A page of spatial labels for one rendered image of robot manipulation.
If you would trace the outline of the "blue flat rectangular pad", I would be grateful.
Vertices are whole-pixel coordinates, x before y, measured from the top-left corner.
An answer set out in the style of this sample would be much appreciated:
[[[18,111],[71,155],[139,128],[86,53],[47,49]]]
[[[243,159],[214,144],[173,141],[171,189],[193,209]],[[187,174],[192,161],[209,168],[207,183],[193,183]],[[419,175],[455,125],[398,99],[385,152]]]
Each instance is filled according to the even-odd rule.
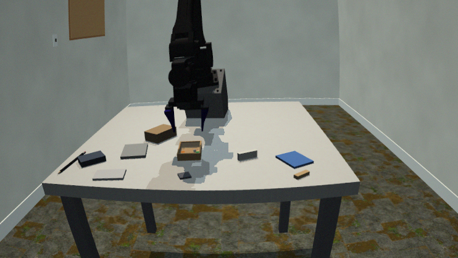
[[[314,163],[313,160],[309,159],[306,156],[303,156],[302,154],[296,151],[287,152],[284,154],[277,155],[275,157],[294,169]]]

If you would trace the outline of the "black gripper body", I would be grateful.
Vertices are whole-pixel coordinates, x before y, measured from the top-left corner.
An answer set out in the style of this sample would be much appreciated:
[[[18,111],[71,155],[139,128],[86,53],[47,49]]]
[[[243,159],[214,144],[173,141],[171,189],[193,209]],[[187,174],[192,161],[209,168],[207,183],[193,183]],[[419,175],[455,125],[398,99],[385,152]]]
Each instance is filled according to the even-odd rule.
[[[189,81],[188,83],[194,83],[195,80]],[[201,106],[202,104],[202,106]],[[168,104],[165,107],[165,110],[172,109],[172,107],[176,107],[177,104],[173,101],[173,98],[170,98],[168,101]],[[188,108],[188,110],[204,110],[204,109],[209,109],[209,104],[204,104],[204,96],[198,96],[197,101],[191,101],[191,108]]]

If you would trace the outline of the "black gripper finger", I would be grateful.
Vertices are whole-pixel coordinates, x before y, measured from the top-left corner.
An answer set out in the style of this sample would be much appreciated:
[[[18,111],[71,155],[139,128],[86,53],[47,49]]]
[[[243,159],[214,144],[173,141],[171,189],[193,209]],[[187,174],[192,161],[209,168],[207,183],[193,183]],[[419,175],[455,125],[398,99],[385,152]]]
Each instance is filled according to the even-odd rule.
[[[172,107],[172,109],[169,109],[169,110],[165,110],[164,111],[164,114],[165,116],[167,117],[167,119],[169,120],[171,126],[172,126],[172,130],[173,132],[175,133],[175,117],[174,117],[174,108]],[[172,121],[173,119],[173,121]]]
[[[202,131],[203,131],[203,128],[204,128],[204,121],[206,119],[208,111],[209,111],[208,109],[201,110],[201,129],[202,129]]]

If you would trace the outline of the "wooden ball-in-hole puzzle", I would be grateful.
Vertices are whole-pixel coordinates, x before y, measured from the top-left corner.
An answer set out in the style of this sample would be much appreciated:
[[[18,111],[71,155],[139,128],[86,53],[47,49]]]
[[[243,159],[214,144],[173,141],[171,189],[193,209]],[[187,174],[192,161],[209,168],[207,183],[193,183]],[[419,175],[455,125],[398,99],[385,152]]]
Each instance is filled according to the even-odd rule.
[[[180,141],[177,160],[201,160],[202,141]]]

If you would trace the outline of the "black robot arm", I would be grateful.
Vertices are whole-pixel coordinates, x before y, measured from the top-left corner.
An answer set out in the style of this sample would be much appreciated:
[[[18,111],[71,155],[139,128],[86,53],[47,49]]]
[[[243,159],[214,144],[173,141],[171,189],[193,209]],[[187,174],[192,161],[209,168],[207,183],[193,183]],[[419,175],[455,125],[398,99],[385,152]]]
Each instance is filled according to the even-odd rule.
[[[206,48],[200,49],[204,46]],[[169,56],[172,62],[169,82],[177,109],[188,110],[191,101],[198,100],[198,88],[219,84],[217,71],[212,70],[212,43],[207,43],[203,34],[201,0],[178,0]],[[193,80],[194,83],[188,83]]]

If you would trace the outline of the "small tan wooden block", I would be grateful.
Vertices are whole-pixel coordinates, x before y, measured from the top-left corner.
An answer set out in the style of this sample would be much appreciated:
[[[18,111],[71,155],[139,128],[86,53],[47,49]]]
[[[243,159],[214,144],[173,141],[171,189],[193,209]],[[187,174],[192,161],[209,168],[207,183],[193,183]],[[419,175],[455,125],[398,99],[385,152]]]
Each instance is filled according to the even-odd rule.
[[[303,170],[303,171],[301,171],[299,173],[294,174],[294,178],[298,180],[298,179],[300,179],[302,177],[305,177],[305,176],[307,176],[309,174],[310,174],[310,172],[308,170]]]

